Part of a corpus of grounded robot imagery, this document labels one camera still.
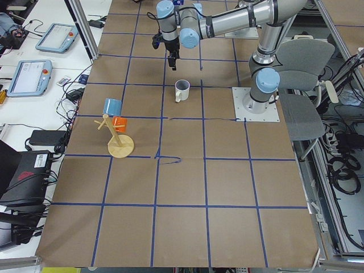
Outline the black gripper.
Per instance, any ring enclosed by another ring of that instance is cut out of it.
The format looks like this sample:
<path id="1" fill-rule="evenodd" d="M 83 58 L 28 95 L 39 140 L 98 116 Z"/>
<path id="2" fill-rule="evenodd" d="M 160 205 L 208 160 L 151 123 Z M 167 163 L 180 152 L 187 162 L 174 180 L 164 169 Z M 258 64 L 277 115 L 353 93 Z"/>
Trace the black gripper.
<path id="1" fill-rule="evenodd" d="M 174 39 L 165 42 L 166 50 L 169 52 L 168 65 L 173 71 L 176 71 L 176 59 L 180 58 L 180 42 L 179 39 Z"/>

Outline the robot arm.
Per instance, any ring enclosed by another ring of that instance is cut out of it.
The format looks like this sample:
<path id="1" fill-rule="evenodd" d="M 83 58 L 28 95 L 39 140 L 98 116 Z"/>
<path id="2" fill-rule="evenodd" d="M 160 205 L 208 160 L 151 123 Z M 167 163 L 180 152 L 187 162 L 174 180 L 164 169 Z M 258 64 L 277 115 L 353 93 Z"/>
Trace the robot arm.
<path id="1" fill-rule="evenodd" d="M 277 14 L 274 11 L 274 1 L 242 1 L 236 8 L 216 15 L 204 15 L 200 8 L 196 8 L 197 19 L 190 26 L 200 39 L 255 27 L 261 23 L 271 23 Z"/>
<path id="2" fill-rule="evenodd" d="M 152 46 L 164 44 L 169 55 L 168 65 L 176 70 L 180 47 L 195 48 L 201 40 L 224 35 L 232 39 L 257 39 L 251 61 L 262 69 L 271 65 L 287 31 L 305 1 L 238 1 L 234 9 L 215 15 L 205 15 L 201 3 L 177 5 L 174 1 L 159 1 L 156 14 L 148 17 L 158 24 Z"/>

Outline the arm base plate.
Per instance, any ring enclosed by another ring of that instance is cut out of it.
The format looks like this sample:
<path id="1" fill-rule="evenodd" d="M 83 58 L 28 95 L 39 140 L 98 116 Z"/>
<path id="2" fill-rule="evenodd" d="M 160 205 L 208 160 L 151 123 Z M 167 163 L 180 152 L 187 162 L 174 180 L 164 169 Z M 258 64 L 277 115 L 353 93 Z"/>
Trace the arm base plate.
<path id="1" fill-rule="evenodd" d="M 235 30 L 224 34 L 225 38 L 231 39 L 259 39 L 258 30 L 256 27 L 248 27 L 240 30 Z"/>
<path id="2" fill-rule="evenodd" d="M 267 102 L 256 102 L 250 97 L 250 89 L 232 87 L 235 119 L 240 122 L 280 122 L 274 95 Z"/>

